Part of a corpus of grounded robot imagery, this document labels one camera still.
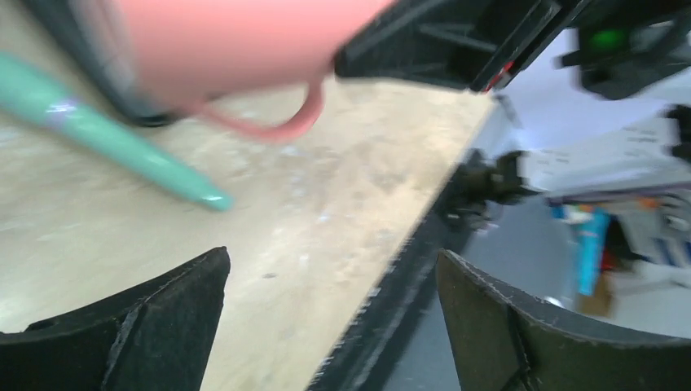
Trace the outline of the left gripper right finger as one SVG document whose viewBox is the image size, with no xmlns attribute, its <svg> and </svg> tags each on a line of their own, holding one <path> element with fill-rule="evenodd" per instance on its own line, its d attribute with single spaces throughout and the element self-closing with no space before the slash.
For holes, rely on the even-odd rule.
<svg viewBox="0 0 691 391">
<path fill-rule="evenodd" d="M 690 342 L 590 319 L 443 249 L 438 295 L 464 390 L 687 390 Z"/>
</svg>

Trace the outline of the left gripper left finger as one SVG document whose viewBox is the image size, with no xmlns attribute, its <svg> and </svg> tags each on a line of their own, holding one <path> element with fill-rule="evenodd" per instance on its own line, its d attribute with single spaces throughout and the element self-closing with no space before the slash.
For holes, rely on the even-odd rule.
<svg viewBox="0 0 691 391">
<path fill-rule="evenodd" d="M 224 247 L 1 336 L 4 390 L 197 390 L 231 269 Z"/>
</svg>

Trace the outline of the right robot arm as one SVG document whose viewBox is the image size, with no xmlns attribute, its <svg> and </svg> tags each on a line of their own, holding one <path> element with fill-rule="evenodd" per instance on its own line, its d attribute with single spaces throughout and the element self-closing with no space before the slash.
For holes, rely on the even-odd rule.
<svg viewBox="0 0 691 391">
<path fill-rule="evenodd" d="M 620 101 L 689 68 L 689 30 L 687 1 L 397 1 L 338 52 L 335 73 L 500 90 L 571 32 L 574 47 L 548 62 Z"/>
</svg>

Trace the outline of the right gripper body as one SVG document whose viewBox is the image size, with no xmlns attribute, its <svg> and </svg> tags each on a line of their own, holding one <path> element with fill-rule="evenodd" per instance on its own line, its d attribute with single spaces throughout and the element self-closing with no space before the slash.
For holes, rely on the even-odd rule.
<svg viewBox="0 0 691 391">
<path fill-rule="evenodd" d="M 587 1 L 396 1 L 335 58 L 340 78 L 484 92 L 508 84 Z"/>
</svg>

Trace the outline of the pink cup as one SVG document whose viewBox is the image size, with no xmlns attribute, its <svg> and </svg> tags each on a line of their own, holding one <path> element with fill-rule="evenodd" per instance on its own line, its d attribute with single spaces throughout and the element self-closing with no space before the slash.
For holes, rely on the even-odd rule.
<svg viewBox="0 0 691 391">
<path fill-rule="evenodd" d="M 239 133 L 287 141 L 323 111 L 323 80 L 337 52 L 390 6 L 387 1 L 112 1 L 120 53 L 158 103 Z M 212 96 L 303 83 L 306 98 L 281 125 L 215 112 Z"/>
</svg>

